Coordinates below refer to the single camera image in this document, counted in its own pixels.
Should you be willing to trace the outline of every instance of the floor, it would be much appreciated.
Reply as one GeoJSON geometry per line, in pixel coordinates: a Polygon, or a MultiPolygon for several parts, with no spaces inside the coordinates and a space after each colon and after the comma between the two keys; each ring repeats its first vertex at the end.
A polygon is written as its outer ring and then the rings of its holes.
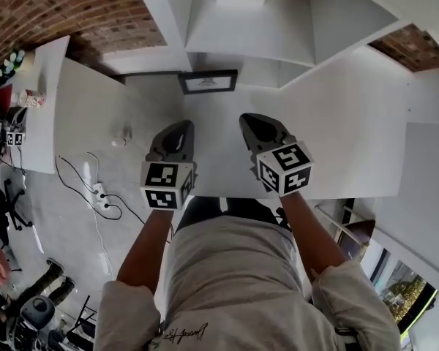
{"type": "MultiPolygon", "coordinates": [[[[143,84],[146,87],[154,85],[153,79],[145,81],[133,84],[141,91],[143,84]]],[[[120,195],[142,219],[147,219],[150,210],[143,207],[138,183],[143,155],[137,145],[129,142],[123,148],[108,147],[93,154],[97,156],[99,164],[88,154],[65,159],[75,166],[86,183],[102,182],[107,193],[120,195]]],[[[62,179],[69,186],[82,192],[87,200],[94,201],[91,198],[93,195],[66,162],[57,159],[57,165],[62,179]]],[[[45,261],[51,257],[64,266],[64,274],[76,283],[74,292],[59,306],[56,320],[62,317],[71,323],[72,318],[78,316],[87,295],[91,296],[89,306],[97,309],[103,284],[116,276],[142,224],[118,200],[114,200],[114,203],[123,210],[120,220],[111,221],[96,215],[82,197],[62,184],[57,174],[30,171],[24,176],[20,171],[12,172],[9,167],[2,165],[0,183],[3,184],[6,178],[12,179],[15,192],[26,190],[26,195],[18,203],[18,210],[34,223],[33,228],[20,232],[10,227],[10,243],[23,269],[23,273],[12,273],[10,287],[18,294],[34,283],[47,269],[45,261]]],[[[279,206],[278,199],[264,200],[263,203],[271,209],[279,206]]],[[[338,213],[339,202],[336,200],[309,201],[312,207],[317,203],[322,203],[330,214],[338,213]]],[[[118,216],[117,211],[106,212],[104,215],[108,217],[118,216]]],[[[181,215],[182,212],[175,213],[174,227],[181,215]]],[[[330,233],[335,233],[333,226],[326,220],[320,220],[330,233]]],[[[299,270],[304,277],[301,266],[299,270]]],[[[155,301],[162,314],[165,311],[163,291],[161,281],[155,301]]],[[[309,294],[309,282],[304,283],[304,292],[309,294]]]]}

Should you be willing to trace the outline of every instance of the white shirt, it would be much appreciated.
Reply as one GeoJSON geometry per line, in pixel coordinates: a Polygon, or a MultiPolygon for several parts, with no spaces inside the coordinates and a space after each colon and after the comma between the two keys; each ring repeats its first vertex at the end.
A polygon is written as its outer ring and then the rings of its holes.
{"type": "Polygon", "coordinates": [[[301,294],[297,248],[286,229],[222,216],[180,230],[168,251],[168,310],[147,287],[108,282],[96,351],[107,350],[399,350],[399,332],[361,267],[327,268],[301,294]]]}

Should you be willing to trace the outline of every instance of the power strip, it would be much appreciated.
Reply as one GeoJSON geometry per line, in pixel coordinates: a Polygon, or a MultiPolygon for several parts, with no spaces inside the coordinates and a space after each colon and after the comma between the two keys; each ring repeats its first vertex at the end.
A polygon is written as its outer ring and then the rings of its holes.
{"type": "Polygon", "coordinates": [[[102,197],[101,195],[105,195],[106,192],[104,190],[104,186],[101,182],[93,185],[93,193],[96,197],[95,205],[98,205],[102,211],[109,208],[109,198],[107,196],[102,197]]]}

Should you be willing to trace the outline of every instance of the white desk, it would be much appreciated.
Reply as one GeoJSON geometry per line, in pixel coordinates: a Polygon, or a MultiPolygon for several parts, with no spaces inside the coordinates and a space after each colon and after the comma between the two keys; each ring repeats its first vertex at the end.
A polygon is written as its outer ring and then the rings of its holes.
{"type": "Polygon", "coordinates": [[[23,162],[17,148],[11,148],[17,167],[42,173],[55,173],[53,163],[53,126],[62,62],[67,52],[70,36],[36,48],[32,71],[19,74],[7,81],[13,92],[24,88],[45,92],[45,104],[40,109],[29,108],[26,117],[26,139],[21,149],[23,162]]]}

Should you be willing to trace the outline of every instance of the forearm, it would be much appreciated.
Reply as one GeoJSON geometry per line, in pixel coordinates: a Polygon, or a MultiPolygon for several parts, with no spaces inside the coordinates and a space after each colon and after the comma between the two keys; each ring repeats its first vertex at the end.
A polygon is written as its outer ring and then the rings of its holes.
{"type": "Polygon", "coordinates": [[[154,295],[173,214],[173,211],[151,212],[122,263],[117,281],[130,286],[146,286],[154,295]]]}
{"type": "Polygon", "coordinates": [[[320,274],[329,266],[344,263],[342,251],[315,218],[301,194],[294,192],[282,197],[281,203],[311,282],[314,280],[312,271],[320,274]]]}

